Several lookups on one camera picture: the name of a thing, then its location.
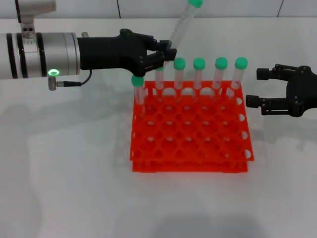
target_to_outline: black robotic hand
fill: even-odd
[[[261,107],[262,115],[290,115],[292,117],[301,117],[306,110],[317,108],[317,75],[312,73],[310,67],[276,64],[273,70],[258,68],[258,80],[269,78],[287,81],[286,98],[267,99],[247,95],[247,107]]]
[[[78,38],[78,44],[82,70],[124,68],[138,77],[175,60],[177,53],[169,40],[158,42],[128,29],[121,29],[117,37]],[[155,53],[148,55],[147,50]]]

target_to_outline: white table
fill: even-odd
[[[169,39],[175,19],[36,21],[37,31],[119,29]],[[1,20],[0,31],[19,30]],[[284,97],[286,83],[256,81],[258,67],[317,72],[317,19],[197,19],[179,53],[188,62],[249,59],[244,94]],[[88,73],[64,80],[84,80]],[[173,76],[172,64],[166,77]],[[131,172],[131,73],[96,70],[82,88],[48,91],[45,78],[0,82],[1,238],[315,237],[317,113],[262,117],[247,109],[255,161],[247,174]]]

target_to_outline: white wall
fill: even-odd
[[[0,0],[0,18],[16,18],[14,0]],[[117,0],[56,0],[47,18],[118,18]],[[122,18],[178,17],[187,0],[118,0]],[[282,0],[205,0],[199,17],[277,16]],[[284,0],[279,16],[317,16],[317,0]]]
[[[284,0],[280,16],[317,16],[317,0]]]

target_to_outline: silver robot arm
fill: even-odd
[[[170,41],[121,29],[116,37],[81,38],[75,33],[36,32],[34,17],[56,10],[55,0],[15,0],[21,33],[0,34],[0,79],[48,77],[49,89],[81,86],[80,82],[57,82],[57,76],[80,70],[124,68],[135,76],[174,60]],[[148,55],[147,50],[154,51]]]

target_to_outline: test tube rack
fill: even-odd
[[[134,101],[130,160],[134,172],[248,171],[254,160],[242,88],[225,94],[231,81],[212,90],[212,81],[193,88],[185,81],[174,89],[165,81],[157,90],[145,81],[144,105]]]

